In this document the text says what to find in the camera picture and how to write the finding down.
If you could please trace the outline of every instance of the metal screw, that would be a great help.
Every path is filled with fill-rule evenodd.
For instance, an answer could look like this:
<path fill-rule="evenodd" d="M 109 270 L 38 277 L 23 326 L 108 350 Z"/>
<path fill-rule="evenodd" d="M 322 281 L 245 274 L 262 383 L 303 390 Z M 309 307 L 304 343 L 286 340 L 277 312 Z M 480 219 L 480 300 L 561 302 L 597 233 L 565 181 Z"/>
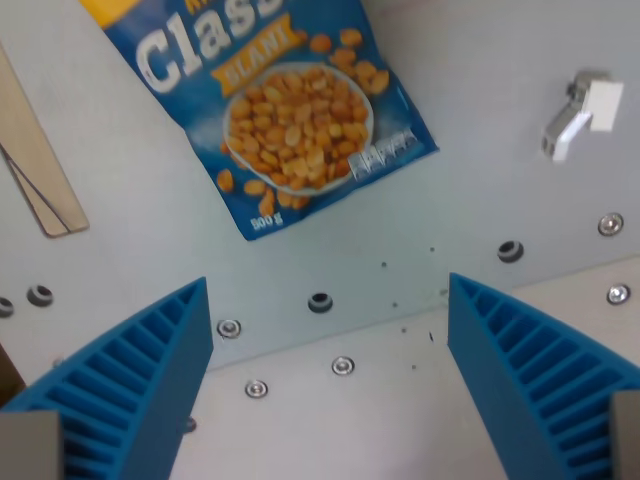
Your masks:
<path fill-rule="evenodd" d="M 631 289 L 624 284 L 614 285 L 607 292 L 607 302 L 611 305 L 622 305 L 631 297 Z"/>
<path fill-rule="evenodd" d="M 608 213 L 598 222 L 598 232 L 603 237 L 613 237 L 624 227 L 624 218 L 619 213 Z"/>
<path fill-rule="evenodd" d="M 186 427 L 184 429 L 185 435 L 188 434 L 188 433 L 195 432 L 196 428 L 198 428 L 198 422 L 196 422 L 195 418 L 189 417 L 187 419 L 187 425 L 186 425 Z"/>
<path fill-rule="evenodd" d="M 242 333 L 242 325 L 237 320 L 221 320 L 218 322 L 217 330 L 222 338 L 234 339 Z"/>
<path fill-rule="evenodd" d="M 269 393 L 269 388 L 262 380 L 252 380 L 244 387 L 244 392 L 250 398 L 263 398 Z"/>
<path fill-rule="evenodd" d="M 340 376 L 351 374 L 354 368 L 356 368 L 356 366 L 353 363 L 353 360 L 349 357 L 338 357 L 331 365 L 333 373 Z"/>

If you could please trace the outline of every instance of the yellow label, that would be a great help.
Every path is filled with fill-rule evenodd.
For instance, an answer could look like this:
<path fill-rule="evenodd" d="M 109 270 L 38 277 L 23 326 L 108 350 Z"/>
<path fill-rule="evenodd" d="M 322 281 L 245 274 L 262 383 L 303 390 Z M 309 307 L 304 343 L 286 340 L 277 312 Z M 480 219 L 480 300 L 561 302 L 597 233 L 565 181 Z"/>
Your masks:
<path fill-rule="evenodd" d="M 141 0 L 80 0 L 103 30 L 110 27 Z"/>
<path fill-rule="evenodd" d="M 291 17 L 287 13 L 265 27 L 223 65 L 212 70 L 211 76 L 220 82 L 222 94 L 228 97 L 301 43 L 302 40 L 291 30 Z"/>

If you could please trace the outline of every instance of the blue snack bag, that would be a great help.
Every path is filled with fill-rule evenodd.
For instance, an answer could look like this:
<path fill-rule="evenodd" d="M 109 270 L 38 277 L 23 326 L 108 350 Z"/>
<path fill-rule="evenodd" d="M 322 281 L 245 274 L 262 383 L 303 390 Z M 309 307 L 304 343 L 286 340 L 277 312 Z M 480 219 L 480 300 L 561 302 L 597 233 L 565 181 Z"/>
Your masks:
<path fill-rule="evenodd" d="M 80 0 L 255 240 L 437 150 L 359 0 Z"/>

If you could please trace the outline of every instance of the gray metal panel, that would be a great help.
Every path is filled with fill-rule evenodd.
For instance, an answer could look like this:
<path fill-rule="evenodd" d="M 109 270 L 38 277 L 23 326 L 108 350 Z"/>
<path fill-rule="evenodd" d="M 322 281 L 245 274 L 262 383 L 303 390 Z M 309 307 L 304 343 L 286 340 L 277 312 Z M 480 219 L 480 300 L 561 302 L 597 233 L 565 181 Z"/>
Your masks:
<path fill-rule="evenodd" d="M 53 319 L 26 310 L 0 325 L 9 353 L 37 372 L 206 275 L 213 321 L 243 324 L 218 343 L 220 366 L 442 305 L 450 270 L 509 288 L 637 251 L 639 14 L 631 0 L 372 4 L 378 43 L 442 152 L 246 243 L 183 133 L 75 0 L 4 2 L 0 40 L 92 224 L 44 244 L 1 180 L 0 259 L 13 276 L 0 287 L 21 297 L 46 277 L 65 302 Z M 585 67 L 625 82 L 618 120 L 612 134 L 581 134 L 556 166 L 542 131 Z M 609 211 L 626 226 L 605 239 L 596 225 Z M 526 253 L 506 266 L 496 250 L 511 239 Z M 335 303 L 322 316 L 306 306 L 318 291 Z M 21 315 L 40 332 L 34 358 L 19 351 Z"/>

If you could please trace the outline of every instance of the bowl of peanuts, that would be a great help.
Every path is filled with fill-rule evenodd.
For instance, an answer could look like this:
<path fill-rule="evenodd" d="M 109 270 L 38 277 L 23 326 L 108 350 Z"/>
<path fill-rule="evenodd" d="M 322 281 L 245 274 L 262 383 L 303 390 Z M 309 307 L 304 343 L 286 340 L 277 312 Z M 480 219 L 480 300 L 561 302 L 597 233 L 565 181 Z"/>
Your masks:
<path fill-rule="evenodd" d="M 348 75 L 321 63 L 271 67 L 229 103 L 224 140 L 260 179 L 318 196 L 351 177 L 348 158 L 371 145 L 373 109 Z"/>

